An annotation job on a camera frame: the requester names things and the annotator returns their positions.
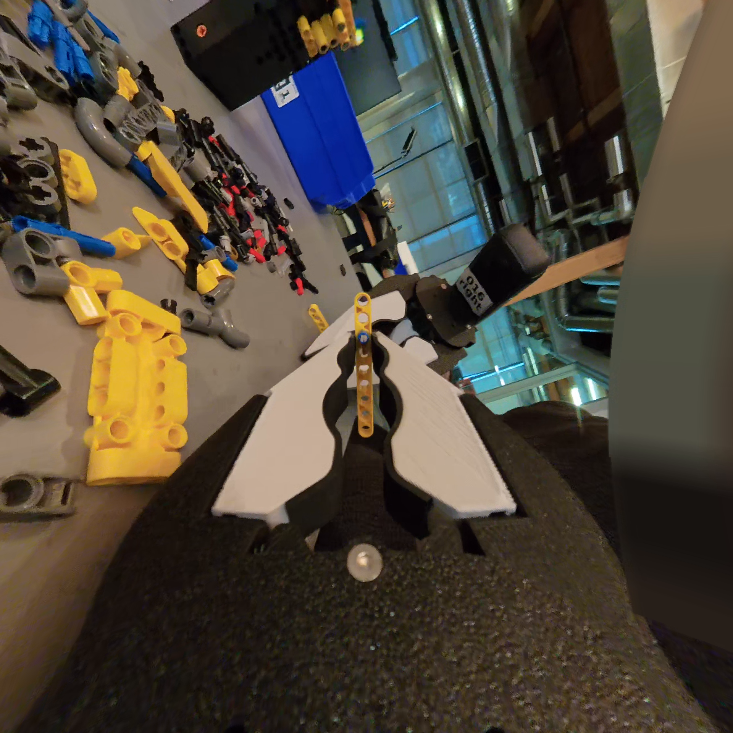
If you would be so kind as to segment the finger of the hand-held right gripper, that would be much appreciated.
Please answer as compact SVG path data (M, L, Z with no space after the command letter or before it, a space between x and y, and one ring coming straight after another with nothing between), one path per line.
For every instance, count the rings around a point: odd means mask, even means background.
M307 361L326 347L338 342L343 336L349 336L359 331L366 331L376 323L398 323L406 313L406 301L399 292L391 292L370 300L368 308L370 316L357 315L355 304L352 304L339 316L329 328L316 337L315 341L301 355L302 361Z
M394 327L393 342L425 365L438 360L433 344L421 338L409 320L401 320Z

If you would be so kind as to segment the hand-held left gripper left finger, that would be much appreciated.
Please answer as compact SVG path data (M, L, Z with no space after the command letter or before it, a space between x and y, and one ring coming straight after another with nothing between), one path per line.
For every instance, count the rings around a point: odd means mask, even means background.
M268 526L325 526L342 503L343 447L354 336L341 335L277 383L211 508Z

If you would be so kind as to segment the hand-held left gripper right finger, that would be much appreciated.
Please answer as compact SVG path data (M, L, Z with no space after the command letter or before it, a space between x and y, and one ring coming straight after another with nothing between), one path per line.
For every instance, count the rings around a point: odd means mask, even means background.
M397 409L388 445L396 481L455 520L514 515L517 504L461 391L389 337L376 334L374 347L383 354L380 387Z

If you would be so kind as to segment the yellow toy beam with holes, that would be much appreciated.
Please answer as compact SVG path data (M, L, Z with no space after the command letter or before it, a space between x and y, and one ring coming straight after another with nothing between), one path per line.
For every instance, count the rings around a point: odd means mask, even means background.
M373 363L371 351L371 298L360 292L354 300L355 324L355 389L357 427L362 438L374 431Z

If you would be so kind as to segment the wooden board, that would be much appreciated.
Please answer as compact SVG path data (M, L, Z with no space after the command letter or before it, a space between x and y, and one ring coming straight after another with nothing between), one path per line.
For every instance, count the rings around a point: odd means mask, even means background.
M592 250L576 254L549 266L540 278L508 300L504 305L507 307L511 306L522 300L555 290L562 285L579 280L596 271L622 265L625 260L629 239L629 235L620 237L614 241L595 247Z

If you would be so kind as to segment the grey toy connector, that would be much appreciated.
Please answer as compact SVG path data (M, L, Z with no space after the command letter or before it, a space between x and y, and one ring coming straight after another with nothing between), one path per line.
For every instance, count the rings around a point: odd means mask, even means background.
M234 325L228 310L220 309L204 313L187 308L180 312L179 320L183 329L200 335L218 337L235 350L244 350L251 342L250 336Z

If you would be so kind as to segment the large yellow toy block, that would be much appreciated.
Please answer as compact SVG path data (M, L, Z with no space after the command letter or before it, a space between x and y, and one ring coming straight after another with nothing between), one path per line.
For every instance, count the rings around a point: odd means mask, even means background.
M187 351L178 316L124 289L97 329L84 434L89 487L166 481L188 441Z

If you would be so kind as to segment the blue plastic bin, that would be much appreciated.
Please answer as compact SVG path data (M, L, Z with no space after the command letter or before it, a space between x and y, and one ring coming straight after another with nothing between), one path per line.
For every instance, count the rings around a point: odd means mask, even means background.
M370 153L333 53L260 97L315 209L345 210L375 187Z

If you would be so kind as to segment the pile of toy building parts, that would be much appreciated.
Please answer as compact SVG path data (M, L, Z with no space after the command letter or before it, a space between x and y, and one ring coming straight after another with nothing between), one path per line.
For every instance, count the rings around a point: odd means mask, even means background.
M65 71L25 37L2 30L3 521L65 516L73 491L87 487L87 399L97 329L109 317L106 298L118 289L144 298L116 270L120 262L144 267L145 252L161 252L177 263L186 289L214 300L236 288L243 277L234 271L246 258L298 253L276 197L212 135L213 122L184 109L167 115L134 59L93 19L82 17L81 27L97 55L79 92L71 78L76 60L87 58L65 47L61 22L50 29L61 31ZM137 206L131 211L142 237L124 226L106 238L64 228L67 198L90 185L95 201L97 186L83 155L54 149L48 136L6 132L7 109L34 112L40 98L69 107L76 130L111 152L111 166L177 208L173 220Z

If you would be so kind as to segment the yellow toy assembly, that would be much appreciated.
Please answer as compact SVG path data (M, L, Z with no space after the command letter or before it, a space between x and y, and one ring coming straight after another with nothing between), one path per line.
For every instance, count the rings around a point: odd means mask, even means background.
M364 40L357 25L352 1L298 1L297 28L307 51L314 60L332 50L358 48Z

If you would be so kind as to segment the black case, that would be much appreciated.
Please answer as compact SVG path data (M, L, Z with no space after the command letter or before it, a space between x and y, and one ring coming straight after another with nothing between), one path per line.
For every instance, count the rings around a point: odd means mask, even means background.
M320 58L308 58L295 2L206 2L175 22L170 32L188 69L233 111ZM361 115L402 87L380 2L353 6L362 45L328 53L335 55L354 112Z

